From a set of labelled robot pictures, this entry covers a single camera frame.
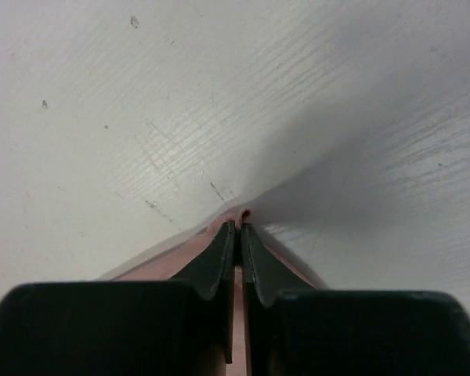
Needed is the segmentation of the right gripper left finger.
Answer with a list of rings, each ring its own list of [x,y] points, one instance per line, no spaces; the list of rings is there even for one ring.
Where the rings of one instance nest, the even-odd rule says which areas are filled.
[[[206,331],[222,349],[226,363],[233,362],[233,293],[235,222],[221,225],[211,243],[171,279],[193,288],[201,301]]]

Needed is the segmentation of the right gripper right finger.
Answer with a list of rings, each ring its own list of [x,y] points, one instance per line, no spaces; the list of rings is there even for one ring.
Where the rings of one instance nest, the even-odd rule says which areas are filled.
[[[273,307],[283,290],[313,291],[316,286],[279,260],[248,223],[240,230],[240,253],[248,374],[284,375],[280,365],[280,323]]]

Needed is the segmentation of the pink t shirt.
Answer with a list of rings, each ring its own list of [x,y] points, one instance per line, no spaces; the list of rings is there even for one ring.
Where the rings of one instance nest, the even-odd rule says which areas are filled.
[[[130,269],[115,277],[116,280],[165,280],[178,273],[185,265],[202,253],[212,242],[214,236],[220,230],[222,224],[235,222],[236,228],[250,221],[251,211],[248,208],[227,211],[213,220],[204,230],[191,237],[188,241],[177,245],[150,260]],[[264,236],[268,240],[266,249],[280,262],[292,270],[307,284],[318,289],[326,289],[327,285],[295,254],[288,251],[270,236]],[[247,304],[244,287],[244,272],[240,266],[236,266],[233,272],[233,362],[221,367],[219,375],[249,375],[250,353],[248,340]]]

